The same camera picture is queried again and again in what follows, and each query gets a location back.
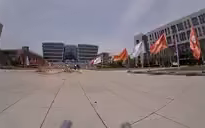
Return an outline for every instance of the white building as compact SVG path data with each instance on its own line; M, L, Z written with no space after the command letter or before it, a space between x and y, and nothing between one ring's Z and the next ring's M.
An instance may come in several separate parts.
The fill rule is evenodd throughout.
M174 42L178 45L180 60L188 60L190 58L190 28L194 26L201 43L202 55L205 57L205 9L192 13L191 15L175 20L159 28L156 28L145 34L147 38L140 38L143 34L136 35L135 42L144 40L149 48L163 33L166 34L168 47L175 52Z

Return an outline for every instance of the flag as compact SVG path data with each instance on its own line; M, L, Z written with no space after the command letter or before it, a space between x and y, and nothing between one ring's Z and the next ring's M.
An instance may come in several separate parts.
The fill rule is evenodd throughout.
M192 27L191 28L191 33L190 33L190 48L193 52L193 56L199 60L201 57L201 48L200 48L200 43L198 41L198 37L196 36L195 29Z
M120 61L120 60L127 60L128 59L128 52L126 50L126 48L119 54L114 56L114 61Z
M27 66L30 65L30 62L29 62L29 58L28 58L28 56L26 57L26 65L27 65Z
M97 57L96 59L93 60L93 64L99 64L102 62L101 56Z
M150 52L152 54L157 54L161 50L167 48L167 40L165 34L162 34L160 38L150 47Z
M140 54L146 53L144 42L138 43L133 50L132 57L138 57Z

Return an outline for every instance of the person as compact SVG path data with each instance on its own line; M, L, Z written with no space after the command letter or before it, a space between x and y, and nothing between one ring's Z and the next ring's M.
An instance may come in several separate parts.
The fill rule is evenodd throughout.
M80 69L80 66L78 64L76 65L76 67L77 67L78 70Z

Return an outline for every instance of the pavement joint line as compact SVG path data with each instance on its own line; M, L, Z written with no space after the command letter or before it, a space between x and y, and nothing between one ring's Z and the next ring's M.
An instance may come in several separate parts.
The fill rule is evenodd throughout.
M61 88L64 86L64 84L65 84L65 81L62 83L62 85L60 86L60 88L59 88L58 91L56 92L56 94L55 94L55 96L54 96L54 99L51 101L50 107L48 108L48 111L47 111L47 113L46 113L46 115L45 115L45 117L44 117L44 119L43 119L43 121L42 121L42 123L41 123L41 125L40 125L40 128L43 127L44 122L45 122L45 120L46 120L46 118L47 118L47 116L48 116L48 114L49 114L49 111L51 110L52 105L54 104L55 99L56 99L56 97L58 96L58 93L60 92L60 90L61 90Z
M171 122L174 122L174 123L176 123L176 124L179 124L179 125L181 125L181 126L183 126L183 127L190 128L189 126L187 126L187 125L185 125L185 124L182 124L182 123L180 123L180 122L178 122L178 121L175 121L175 120L173 120L173 119L170 119L170 118L168 118L168 117L166 117L166 116L163 116L163 115L161 115L161 114L158 114L158 113L156 113L156 112L154 112L153 114L156 114L156 115L158 115L158 116L161 116L161 117L163 117L163 118L165 118L165 119L167 119L167 120L169 120L169 121L171 121Z
M151 115L153 115L153 114L155 114L155 113L157 113L158 111L160 111L161 109L163 109L164 107L166 107L167 105L169 105L171 102L173 102L174 101L174 99L173 100L170 100L167 104L165 104L164 106L162 106L162 107L160 107L159 109L157 109L156 111L154 111L154 112L151 112L150 114L148 114L147 116L145 116L144 118L142 118L142 119L139 119L139 120L136 120L135 122L133 122L131 125L134 125L134 124L136 124L136 123L139 123L140 121L142 121L142 120L144 120L144 119L146 119L146 118L148 118L148 117L150 117Z
M115 95L115 96L121 98L122 100L124 99L125 101L130 102L130 103L132 104L131 101L127 100L126 98L124 98L124 97L122 97L122 96L120 96L119 94L115 93L114 91L112 91L111 89L107 88L106 86L104 86L104 87L105 87L110 93L112 93L113 95ZM171 102L174 101L173 98L168 98L168 100L170 100L170 101L169 101L167 104L165 104L165 105L162 106L161 108L157 109L156 111L154 111L154 112L148 114L148 115L145 116L144 118L139 119L139 120L137 120L137 121L131 123L131 125L134 125L134 124L136 124L136 123L138 123L138 122L140 122L140 121L142 121L142 120L144 120L144 119L150 117L151 115L156 114L158 111L160 111L161 109L163 109L164 107L166 107L167 105L169 105Z
M3 109L2 111L0 111L0 114L3 113L4 111L6 111L7 109L11 108L13 105L15 105L16 103L18 103L20 100L22 100L24 97L20 98L19 100L17 100L16 102L12 103L11 105L9 105L8 107L6 107L5 109Z
M32 93L29 93L29 94L27 94L26 96L23 96L22 98L18 99L16 102L14 102L13 104L9 105L8 107L6 107L6 108L3 109L2 111L0 111L0 114L3 113L4 111L6 111L7 109L11 108L11 107L14 106L15 104L17 104L17 103L18 103L19 101L21 101L22 99L28 97L28 96L29 96L30 94L32 94Z
M97 112L96 108L93 106L92 102L90 101L90 98L87 96L87 94L86 94L86 92L85 92L85 90L84 90L84 88L83 88L83 86L81 85L80 82L79 82L79 86L80 86L80 88L82 89L82 91L83 91L85 97L86 97L87 100L89 101L91 107L94 109L95 113L97 114L98 118L99 118L99 119L101 120L101 122L103 123L104 127L105 127L105 128L109 128L109 127L107 126L107 124L105 123L105 121L104 121L104 120L102 119L102 117L100 116L100 114Z

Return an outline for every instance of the flagpole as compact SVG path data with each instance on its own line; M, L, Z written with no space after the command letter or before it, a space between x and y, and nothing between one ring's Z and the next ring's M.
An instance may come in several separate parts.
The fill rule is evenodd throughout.
M177 41L176 41L177 36L175 35L175 40L174 40L174 44L175 44L175 49L176 49L176 53L177 53L177 65L178 65L178 69L180 68L180 61L179 61L179 52L178 52L178 45L177 45Z

